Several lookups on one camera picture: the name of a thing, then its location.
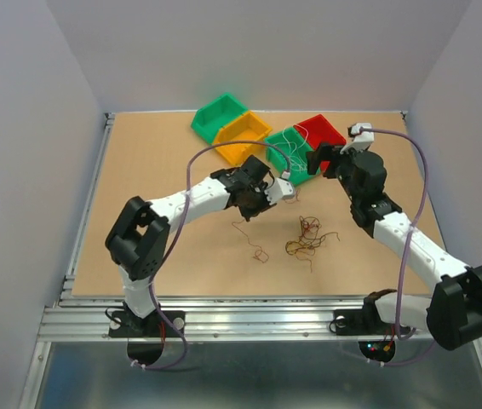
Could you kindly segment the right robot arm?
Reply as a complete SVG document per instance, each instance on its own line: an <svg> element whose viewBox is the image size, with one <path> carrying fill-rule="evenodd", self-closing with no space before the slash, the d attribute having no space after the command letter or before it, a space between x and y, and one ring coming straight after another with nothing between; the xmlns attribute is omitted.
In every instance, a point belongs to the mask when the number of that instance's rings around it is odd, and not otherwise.
<svg viewBox="0 0 482 409"><path fill-rule="evenodd" d="M471 267L413 227L401 207L385 192L383 159L367 149L322 143L307 154L307 171L322 163L328 179L337 179L350 199L355 223L385 245L431 290L430 297L401 290L374 291L362 308L341 312L339 335L374 335L398 324L399 333L428 332L443 349L454 350L482 337L482 266Z"/></svg>

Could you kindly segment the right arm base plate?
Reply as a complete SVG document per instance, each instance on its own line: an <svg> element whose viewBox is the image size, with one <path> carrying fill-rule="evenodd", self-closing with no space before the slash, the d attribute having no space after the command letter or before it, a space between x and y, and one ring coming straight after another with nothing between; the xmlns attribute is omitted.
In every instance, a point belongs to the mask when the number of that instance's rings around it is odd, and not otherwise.
<svg viewBox="0 0 482 409"><path fill-rule="evenodd" d="M329 330L337 336L385 336L392 333L392 325L385 323L376 312L364 309L337 309L329 323Z"/></svg>

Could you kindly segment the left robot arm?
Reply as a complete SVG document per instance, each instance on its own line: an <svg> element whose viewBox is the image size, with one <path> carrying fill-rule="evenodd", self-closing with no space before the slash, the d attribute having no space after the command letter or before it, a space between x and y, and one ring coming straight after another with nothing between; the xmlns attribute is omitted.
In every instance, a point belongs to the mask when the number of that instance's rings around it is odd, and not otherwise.
<svg viewBox="0 0 482 409"><path fill-rule="evenodd" d="M167 258L169 236L178 239L189 222L232 207L248 222L296 195L287 171L267 182L270 175L270 168L251 155L241 166L217 170L187 191L161 199L135 196L128 200L105 247L119 266L131 329L141 336L157 329L158 315L149 286Z"/></svg>

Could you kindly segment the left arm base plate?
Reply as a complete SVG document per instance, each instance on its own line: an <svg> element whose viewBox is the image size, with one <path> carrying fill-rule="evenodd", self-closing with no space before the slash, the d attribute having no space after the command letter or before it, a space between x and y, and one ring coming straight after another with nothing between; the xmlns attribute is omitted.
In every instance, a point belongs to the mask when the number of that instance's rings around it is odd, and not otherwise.
<svg viewBox="0 0 482 409"><path fill-rule="evenodd" d="M108 336L112 338L179 338L178 333L168 325L161 315L153 311L142 319L128 308L105 311L109 319Z"/></svg>

